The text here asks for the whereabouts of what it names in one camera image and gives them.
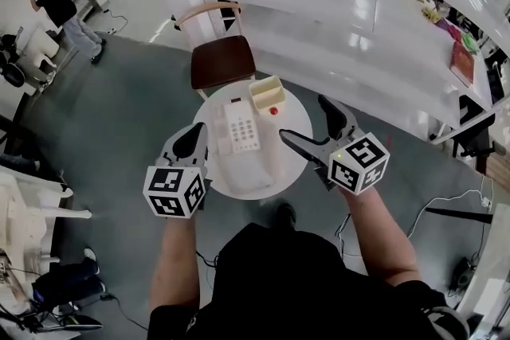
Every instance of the wooden chair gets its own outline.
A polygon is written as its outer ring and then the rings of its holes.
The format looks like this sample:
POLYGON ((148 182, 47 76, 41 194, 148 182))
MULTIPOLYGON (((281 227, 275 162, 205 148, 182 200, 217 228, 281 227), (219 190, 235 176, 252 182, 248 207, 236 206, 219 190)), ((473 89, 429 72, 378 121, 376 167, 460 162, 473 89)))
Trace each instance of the wooden chair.
POLYGON ((255 79, 255 62, 248 41, 242 35, 241 7, 237 3, 206 3, 189 10, 175 23, 187 36, 193 47, 191 56, 191 87, 204 99, 206 88, 217 87, 252 77, 255 79), (239 27, 238 36, 223 37, 195 47, 182 24, 194 16, 217 9, 232 9, 239 27))

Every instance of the red book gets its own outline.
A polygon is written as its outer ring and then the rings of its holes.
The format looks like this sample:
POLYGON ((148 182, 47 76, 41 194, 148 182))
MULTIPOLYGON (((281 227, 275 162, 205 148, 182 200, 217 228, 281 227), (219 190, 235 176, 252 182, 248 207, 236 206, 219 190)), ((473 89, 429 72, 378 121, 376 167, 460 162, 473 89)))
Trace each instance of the red book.
POLYGON ((459 77, 466 87, 473 85, 475 60, 458 41, 453 43, 452 62, 449 69, 459 77))

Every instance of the brown seat cushion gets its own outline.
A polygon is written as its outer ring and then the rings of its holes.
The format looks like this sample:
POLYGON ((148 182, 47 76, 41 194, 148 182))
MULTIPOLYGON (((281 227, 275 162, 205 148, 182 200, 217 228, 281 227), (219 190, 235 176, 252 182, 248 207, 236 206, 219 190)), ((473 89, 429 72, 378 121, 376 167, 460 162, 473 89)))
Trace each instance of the brown seat cushion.
POLYGON ((255 73, 252 50, 243 36, 205 43, 191 56, 191 87, 203 89, 241 80, 255 73))

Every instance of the round white table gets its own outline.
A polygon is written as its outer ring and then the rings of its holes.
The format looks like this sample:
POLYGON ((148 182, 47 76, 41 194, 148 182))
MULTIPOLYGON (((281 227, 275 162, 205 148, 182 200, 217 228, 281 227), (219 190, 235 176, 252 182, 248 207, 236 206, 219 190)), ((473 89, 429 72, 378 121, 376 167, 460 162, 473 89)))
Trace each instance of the round white table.
MULTIPOLYGON (((235 193, 229 185, 225 182, 222 172, 219 169, 216 154, 218 151, 218 144, 216 140, 216 132, 214 131, 213 119, 211 110, 213 108, 221 107, 222 104, 227 104, 235 98, 242 98, 243 100, 250 100, 248 86, 254 82, 253 80, 243 80, 217 90, 207 101, 205 101, 194 117, 194 123, 204 122, 208 130, 209 158, 206 162, 207 175, 206 178, 212 180, 211 186, 219 193, 226 196, 238 198, 241 200, 261 200, 263 198, 274 196, 279 192, 287 189, 294 183, 304 168, 307 165, 307 160, 299 156, 294 150, 286 146, 279 137, 273 138, 277 146, 277 154, 279 158, 278 174, 275 175, 275 183, 270 187, 265 187, 259 190, 254 190, 249 193, 235 193)), ((304 109, 303 104, 287 89, 285 89, 285 110, 271 117, 271 121, 279 131, 280 129, 289 129, 301 133, 309 138, 313 137, 312 123, 308 113, 304 109)), ((261 149, 264 149, 264 143, 261 144, 261 149)))

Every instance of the gray floor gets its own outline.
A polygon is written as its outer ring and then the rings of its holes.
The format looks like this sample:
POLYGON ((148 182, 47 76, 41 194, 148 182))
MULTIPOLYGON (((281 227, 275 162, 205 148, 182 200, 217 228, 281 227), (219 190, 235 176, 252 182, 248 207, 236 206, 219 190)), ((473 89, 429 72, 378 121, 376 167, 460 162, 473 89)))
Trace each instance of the gray floor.
MULTIPOLYGON (((61 71, 53 85, 27 112, 24 124, 37 132, 50 162, 65 170, 75 191, 74 209, 90 209, 91 220, 65 222, 62 259, 81 259, 92 246, 100 262, 100 277, 117 295, 125 312, 148 324, 148 292, 159 251, 164 220, 156 218, 142 196, 147 166, 165 140, 191 123, 201 99, 190 89, 190 54, 157 45, 142 45, 108 37, 103 60, 96 67, 80 54, 61 71)), ((326 124, 316 94, 286 84, 302 101, 316 137, 326 124)), ((391 213, 408 230, 418 210, 431 198, 478 189, 481 176, 436 148, 363 113, 362 129, 372 131, 392 154, 385 178, 378 184, 391 213)), ((489 181, 484 195, 490 196, 489 181)), ((510 202, 497 186, 495 202, 510 202)), ((297 211, 297 228, 338 244, 334 233, 347 214, 343 199, 327 193, 309 165, 281 195, 297 211)), ((482 211, 479 197, 438 202, 437 207, 482 211)), ((269 205, 237 201, 210 191, 198 214, 198 250, 212 260, 222 246, 250 221, 264 222, 269 205)), ((344 235, 346 252, 359 253, 350 223, 344 235)), ((453 265, 470 257, 481 240, 481 225, 425 214, 413 236, 424 280, 445 290, 453 265)), ((363 270, 360 260, 347 258, 350 268, 363 270)), ((202 263, 202 303, 210 298, 214 271, 202 263)), ((87 338, 142 338, 141 329, 125 321, 114 303, 97 303, 88 313, 105 325, 87 338)))

